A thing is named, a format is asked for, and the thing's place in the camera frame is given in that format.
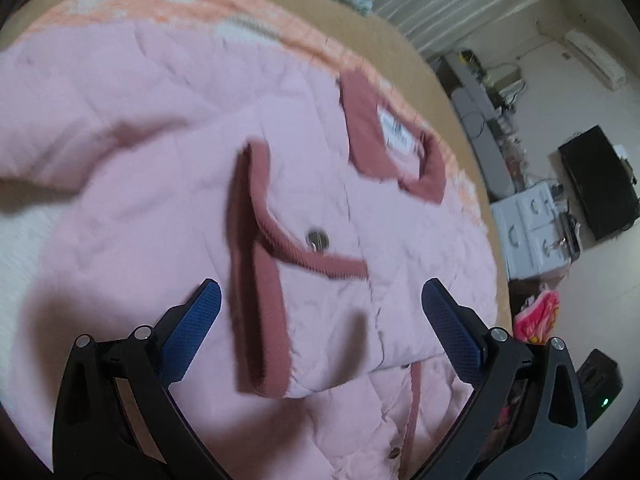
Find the orange white plaid blanket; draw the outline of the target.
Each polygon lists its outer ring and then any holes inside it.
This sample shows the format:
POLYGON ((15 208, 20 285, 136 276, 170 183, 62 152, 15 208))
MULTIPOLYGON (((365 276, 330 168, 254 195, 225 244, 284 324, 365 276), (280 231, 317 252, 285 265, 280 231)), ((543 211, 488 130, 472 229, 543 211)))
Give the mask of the orange white plaid blanket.
POLYGON ((463 208, 474 220, 482 216, 480 177, 444 90, 414 47, 380 18, 331 0, 30 0, 12 27, 23 40, 53 27, 123 20, 266 44, 333 75, 361 70, 401 117, 439 137, 463 208))

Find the pink patterned blanket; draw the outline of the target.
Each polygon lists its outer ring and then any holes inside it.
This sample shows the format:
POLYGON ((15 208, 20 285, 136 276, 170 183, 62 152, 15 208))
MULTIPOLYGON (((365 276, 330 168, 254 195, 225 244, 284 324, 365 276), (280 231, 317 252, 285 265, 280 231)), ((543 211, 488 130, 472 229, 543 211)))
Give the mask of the pink patterned blanket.
POLYGON ((525 307, 515 315, 513 336, 526 344, 545 344, 560 308, 560 295, 556 290, 544 289, 537 297, 530 297, 525 307))

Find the grey vanity desk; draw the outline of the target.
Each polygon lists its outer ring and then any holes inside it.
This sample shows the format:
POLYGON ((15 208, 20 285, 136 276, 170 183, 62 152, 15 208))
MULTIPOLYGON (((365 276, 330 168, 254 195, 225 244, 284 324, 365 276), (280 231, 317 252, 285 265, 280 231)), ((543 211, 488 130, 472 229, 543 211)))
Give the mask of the grey vanity desk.
POLYGON ((503 200, 514 195, 515 185, 498 143, 503 134, 499 113, 484 84, 452 52, 436 58, 432 67, 471 143, 489 198, 503 200))

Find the tan bed cover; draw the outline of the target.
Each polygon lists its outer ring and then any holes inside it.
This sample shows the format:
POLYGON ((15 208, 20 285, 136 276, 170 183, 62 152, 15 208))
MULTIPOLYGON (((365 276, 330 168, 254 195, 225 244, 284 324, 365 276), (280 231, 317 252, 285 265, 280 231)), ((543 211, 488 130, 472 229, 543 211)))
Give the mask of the tan bed cover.
POLYGON ((58 214, 96 166, 194 129, 206 103, 136 75, 116 29, 213 35, 236 25, 338 75, 360 70, 405 119, 428 125, 464 206, 492 225, 471 147, 434 72, 379 18, 330 0, 27 0, 2 28, 1 325, 12 330, 58 214))

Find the white air conditioner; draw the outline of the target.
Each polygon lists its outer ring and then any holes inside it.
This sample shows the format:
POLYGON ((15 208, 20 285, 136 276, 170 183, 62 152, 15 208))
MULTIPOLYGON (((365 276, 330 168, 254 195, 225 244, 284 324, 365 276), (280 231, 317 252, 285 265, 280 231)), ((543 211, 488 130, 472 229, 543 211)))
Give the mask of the white air conditioner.
POLYGON ((589 35, 574 28, 565 33, 564 41, 609 89, 616 91, 626 84, 623 66, 589 35))

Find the white drawer chest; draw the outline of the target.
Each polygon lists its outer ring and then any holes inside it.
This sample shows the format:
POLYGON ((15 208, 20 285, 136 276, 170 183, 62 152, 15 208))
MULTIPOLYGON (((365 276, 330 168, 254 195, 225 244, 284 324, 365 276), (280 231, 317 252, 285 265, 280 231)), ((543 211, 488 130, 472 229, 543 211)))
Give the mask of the white drawer chest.
POLYGON ((566 274, 574 260, 570 253, 572 232, 562 220, 563 211, 559 211, 548 182, 498 200, 490 209, 509 281, 548 281, 566 274))

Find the black wall television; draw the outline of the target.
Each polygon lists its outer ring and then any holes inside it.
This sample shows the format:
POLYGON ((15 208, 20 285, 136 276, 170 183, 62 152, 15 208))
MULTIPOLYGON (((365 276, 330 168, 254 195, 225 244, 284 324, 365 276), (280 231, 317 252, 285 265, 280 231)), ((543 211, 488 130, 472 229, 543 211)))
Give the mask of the black wall television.
POLYGON ((634 225, 639 218, 639 197, 622 160, 599 126, 573 136, 558 152, 595 240, 634 225))

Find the pink quilted jacket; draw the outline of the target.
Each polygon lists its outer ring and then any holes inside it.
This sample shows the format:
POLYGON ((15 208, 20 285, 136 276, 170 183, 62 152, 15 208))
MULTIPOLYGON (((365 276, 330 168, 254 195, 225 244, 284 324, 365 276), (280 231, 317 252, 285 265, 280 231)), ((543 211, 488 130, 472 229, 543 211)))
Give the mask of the pink quilted jacket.
POLYGON ((8 410, 43 460, 82 333, 224 293, 174 396, 238 479, 400 479, 470 394, 421 308, 495 322, 497 269, 431 130, 358 70, 123 22, 1 55, 1 174, 72 192, 21 307, 8 410))

